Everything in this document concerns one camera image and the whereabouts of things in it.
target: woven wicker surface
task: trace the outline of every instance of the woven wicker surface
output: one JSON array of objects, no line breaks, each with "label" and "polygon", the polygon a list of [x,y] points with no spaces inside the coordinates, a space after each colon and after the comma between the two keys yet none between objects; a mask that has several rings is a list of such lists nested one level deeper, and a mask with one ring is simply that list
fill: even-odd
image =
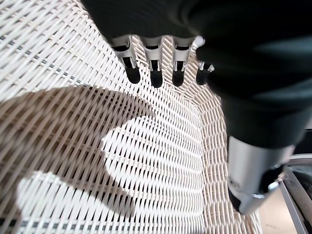
[{"label": "woven wicker surface", "polygon": [[0,233],[261,233],[226,185],[218,97],[141,82],[74,0],[0,1]]}]

